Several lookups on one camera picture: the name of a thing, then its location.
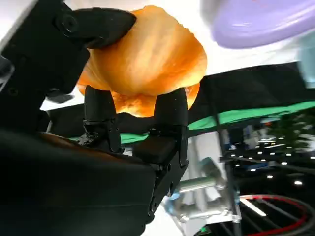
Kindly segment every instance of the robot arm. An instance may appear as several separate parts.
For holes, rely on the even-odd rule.
[[[79,143],[39,133],[49,121],[39,109],[46,95],[71,92],[86,48],[116,42],[136,19],[61,1],[40,0],[28,13],[1,52],[1,235],[141,235],[188,165],[185,90],[157,98],[156,126],[133,157],[121,154],[108,91],[87,88]]]

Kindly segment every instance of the screw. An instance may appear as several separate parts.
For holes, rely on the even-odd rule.
[[[76,32],[78,29],[77,20],[69,14],[63,15],[62,25],[65,28],[65,30],[68,31],[69,33]]]

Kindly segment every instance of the white surface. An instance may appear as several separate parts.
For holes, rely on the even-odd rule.
[[[184,234],[176,225],[173,218],[168,215],[160,205],[154,214],[154,221],[146,226],[142,236],[183,236]]]
[[[218,46],[211,37],[211,23],[218,6],[223,0],[66,0],[65,2],[72,9],[98,6],[131,11],[150,4],[163,7],[184,27],[193,32],[203,45],[208,57],[206,74],[297,61],[297,39],[288,39],[263,47],[242,50],[226,49]],[[83,97],[78,95],[74,100],[64,103],[62,106],[82,102]],[[60,105],[45,102],[42,109],[49,110],[58,107]]]

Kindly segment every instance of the silver rod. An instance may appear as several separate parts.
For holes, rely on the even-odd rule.
[[[255,222],[253,222],[248,216],[246,216],[244,213],[242,213],[242,218],[246,219],[250,224],[257,229],[259,232],[263,232],[262,228],[260,228]]]
[[[215,186],[215,181],[212,177],[200,177],[181,181],[177,186],[177,191],[180,193],[186,193],[213,186]]]
[[[288,212],[282,210],[281,208],[279,208],[279,207],[273,205],[273,204],[270,203],[270,202],[267,202],[267,201],[265,201],[265,200],[263,200],[263,199],[257,199],[257,201],[266,204],[266,205],[269,206],[270,208],[276,210],[277,212],[281,213],[282,215],[287,216],[288,218],[290,218],[290,219],[292,219],[292,220],[295,220],[295,221],[298,221],[298,220],[299,220],[297,217],[291,215],[290,213],[288,213]]]
[[[234,236],[231,230],[223,222],[220,222],[220,225],[222,226],[222,228],[224,228],[224,230],[227,232],[228,235]]]

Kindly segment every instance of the ceiling light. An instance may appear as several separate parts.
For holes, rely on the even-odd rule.
[[[267,146],[265,148],[274,148],[274,147],[278,147],[278,146],[282,146],[282,145],[285,145],[285,144],[276,144],[276,145]]]
[[[243,203],[244,205],[248,206],[250,209],[255,211],[258,215],[267,216],[262,210],[260,210],[258,207],[250,203],[247,199],[241,198],[240,201],[241,203]]]

